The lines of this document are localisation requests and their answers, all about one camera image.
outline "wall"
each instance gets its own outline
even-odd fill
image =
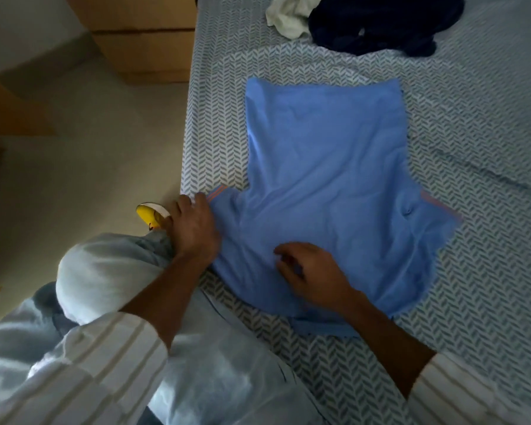
[[[65,0],[0,0],[0,72],[84,32]]]

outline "shirt sleeve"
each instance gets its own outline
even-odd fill
[[[0,402],[0,424],[135,424],[168,351],[143,319],[108,313],[73,328]]]
[[[531,424],[531,409],[517,407],[452,354],[437,354],[427,364],[407,405],[420,425]]]

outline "person's left hand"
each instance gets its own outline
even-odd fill
[[[195,202],[180,195],[169,207],[170,217],[162,221],[176,255],[186,254],[212,263],[220,251],[221,238],[204,193],[195,195]]]

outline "cream colored garment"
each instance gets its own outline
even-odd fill
[[[279,34],[287,38],[310,35],[307,18],[321,0],[273,0],[265,11],[270,27],[276,27]]]

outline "bedsheet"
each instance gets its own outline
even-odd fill
[[[449,350],[531,405],[531,0],[467,0],[431,58],[355,57],[288,41],[266,25],[271,0],[199,0],[182,191],[248,186],[246,80],[360,85],[399,78],[409,114],[410,170],[464,223],[438,279],[399,325]],[[206,292],[271,346],[334,423],[412,423],[361,340],[302,337],[236,299],[212,274]]]

